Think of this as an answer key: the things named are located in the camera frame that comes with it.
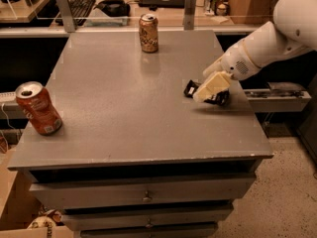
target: drawer handle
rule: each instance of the drawer handle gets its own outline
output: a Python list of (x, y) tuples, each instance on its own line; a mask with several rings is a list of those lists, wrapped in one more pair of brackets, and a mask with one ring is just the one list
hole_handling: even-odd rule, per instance
[(151, 224), (151, 219), (149, 218), (148, 224), (146, 225), (147, 228), (153, 228), (154, 226)]
[(152, 201), (152, 198), (149, 196), (149, 192), (148, 191), (146, 191), (145, 197), (143, 197), (142, 201), (143, 202), (151, 202)]

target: red soda can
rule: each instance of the red soda can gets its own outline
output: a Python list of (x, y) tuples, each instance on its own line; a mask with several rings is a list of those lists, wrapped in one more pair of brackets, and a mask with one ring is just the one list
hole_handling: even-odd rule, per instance
[(139, 21), (141, 49), (154, 53), (159, 49), (158, 18), (154, 14), (144, 14)]
[(39, 134), (47, 136), (61, 127), (61, 118), (50, 94), (40, 83), (21, 84), (16, 89), (16, 101)]

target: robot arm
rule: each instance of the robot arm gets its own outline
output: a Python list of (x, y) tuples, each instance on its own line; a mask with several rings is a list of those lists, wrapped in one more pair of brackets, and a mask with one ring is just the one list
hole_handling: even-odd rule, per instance
[(313, 15), (313, 8), (317, 8), (317, 0), (279, 0), (273, 12), (274, 23), (267, 22), (239, 40), (203, 71), (207, 79), (194, 99), (203, 102), (228, 88), (231, 79), (247, 79), (274, 61), (317, 50), (317, 15)]

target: table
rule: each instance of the table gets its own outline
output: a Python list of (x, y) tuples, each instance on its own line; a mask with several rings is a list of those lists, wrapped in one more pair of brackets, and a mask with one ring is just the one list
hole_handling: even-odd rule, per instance
[(71, 34), (47, 85), (63, 126), (28, 126), (8, 166), (80, 237), (206, 237), (272, 158), (239, 82), (224, 107), (183, 95), (222, 54), (214, 33), (158, 42), (146, 54), (137, 32)]

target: can top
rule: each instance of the can top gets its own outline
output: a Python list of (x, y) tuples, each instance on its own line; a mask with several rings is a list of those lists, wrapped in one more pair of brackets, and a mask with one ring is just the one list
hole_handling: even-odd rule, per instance
[(156, 18), (157, 18), (157, 16), (154, 15), (154, 14), (151, 14), (151, 13), (149, 13), (149, 14), (144, 14), (144, 15), (141, 16), (141, 19), (144, 20), (144, 21), (153, 21), (153, 20), (155, 20)]
[(16, 96), (21, 99), (28, 99), (38, 95), (43, 89), (43, 86), (35, 81), (30, 81), (21, 84), (16, 89)]

